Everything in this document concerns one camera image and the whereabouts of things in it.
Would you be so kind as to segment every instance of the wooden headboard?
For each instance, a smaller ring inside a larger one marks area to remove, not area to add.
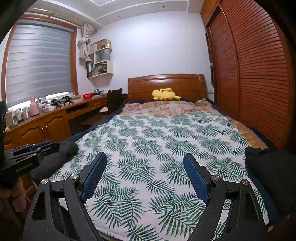
[[[203,74],[157,74],[129,78],[128,98],[150,100],[152,92],[160,88],[172,88],[177,96],[193,103],[207,97]]]

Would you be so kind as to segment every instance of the ceiling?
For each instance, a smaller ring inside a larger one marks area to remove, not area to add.
[[[38,0],[32,8],[45,9],[90,23],[96,28],[141,14],[166,11],[200,13],[204,0]]]

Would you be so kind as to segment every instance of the human hand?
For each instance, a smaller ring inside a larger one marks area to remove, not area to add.
[[[26,190],[23,187],[22,179],[19,177],[15,186],[10,190],[0,186],[0,198],[7,199],[14,197],[12,205],[16,212],[21,212],[26,208]]]

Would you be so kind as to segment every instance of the wooden desk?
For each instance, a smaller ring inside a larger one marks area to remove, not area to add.
[[[107,94],[31,117],[5,133],[4,150],[47,140],[61,142],[71,136],[68,120],[106,104]]]

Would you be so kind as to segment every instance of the white sheet with green leaves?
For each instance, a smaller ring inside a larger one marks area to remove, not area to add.
[[[77,143],[79,153],[50,179],[79,173],[98,152],[105,152],[106,170],[85,206],[99,231],[120,240],[188,239],[205,204],[183,168],[186,153],[226,181],[248,178],[247,141],[224,116],[210,112],[118,115]],[[268,223],[261,195],[251,184]],[[229,207],[227,200],[213,239],[221,236]]]

